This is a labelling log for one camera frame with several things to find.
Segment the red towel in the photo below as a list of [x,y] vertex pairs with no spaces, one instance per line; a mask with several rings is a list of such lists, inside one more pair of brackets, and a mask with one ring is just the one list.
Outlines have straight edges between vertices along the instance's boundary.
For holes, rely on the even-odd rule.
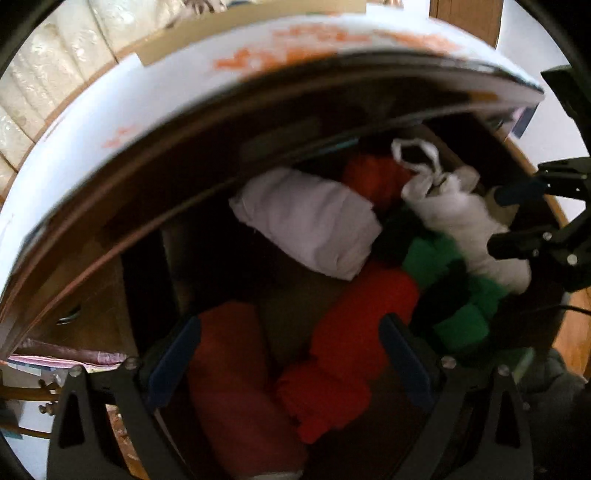
[[310,360],[287,369],[276,385],[304,443],[343,428],[367,409],[369,382],[388,363],[379,341],[380,320],[396,313],[409,324],[418,297],[407,273],[369,262],[322,318]]
[[392,157],[362,154],[349,160],[341,182],[383,212],[400,202],[402,187],[412,177],[413,173]]
[[199,317],[202,339],[187,377],[197,416],[221,466],[235,478],[302,470],[306,447],[267,391],[254,306],[232,301]]

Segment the drawer handle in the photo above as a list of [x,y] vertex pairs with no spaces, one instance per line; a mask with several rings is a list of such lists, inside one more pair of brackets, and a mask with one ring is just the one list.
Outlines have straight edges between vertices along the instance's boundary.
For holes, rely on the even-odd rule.
[[74,320],[76,320],[80,316],[81,312],[82,308],[80,307],[80,305],[77,305],[76,307],[71,309],[65,317],[61,317],[60,319],[58,319],[57,324],[67,325],[68,323],[71,323]]

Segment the dark green cloth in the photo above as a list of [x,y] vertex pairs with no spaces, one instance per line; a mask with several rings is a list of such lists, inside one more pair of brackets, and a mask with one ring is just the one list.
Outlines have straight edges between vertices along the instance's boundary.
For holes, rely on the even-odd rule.
[[410,329],[438,353],[459,353],[488,337],[488,322],[507,291],[468,274],[452,238],[426,229],[405,206],[385,221],[372,255],[415,280],[422,294]]

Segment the white towel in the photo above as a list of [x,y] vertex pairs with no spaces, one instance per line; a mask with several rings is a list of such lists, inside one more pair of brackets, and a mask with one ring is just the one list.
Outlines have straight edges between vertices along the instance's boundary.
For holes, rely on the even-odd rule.
[[359,273],[382,231],[370,201],[342,183],[292,168],[250,180],[230,207],[291,258],[343,280]]
[[[402,198],[429,230],[452,237],[466,260],[468,272],[496,281],[513,293],[523,293],[530,284],[527,260],[496,260],[488,254],[487,243],[495,233],[509,229],[493,220],[483,198],[470,192],[478,183],[478,172],[464,166],[454,173],[442,172],[439,154],[427,142],[394,140],[394,159],[418,174],[402,189]],[[417,145],[431,159],[433,166],[413,165],[402,160],[401,147]]]

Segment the drawer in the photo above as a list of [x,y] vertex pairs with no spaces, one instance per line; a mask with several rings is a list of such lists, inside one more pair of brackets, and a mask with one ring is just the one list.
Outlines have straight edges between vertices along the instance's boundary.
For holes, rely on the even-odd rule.
[[137,355],[121,259],[108,262],[53,309],[12,358],[18,355],[93,365],[116,364]]

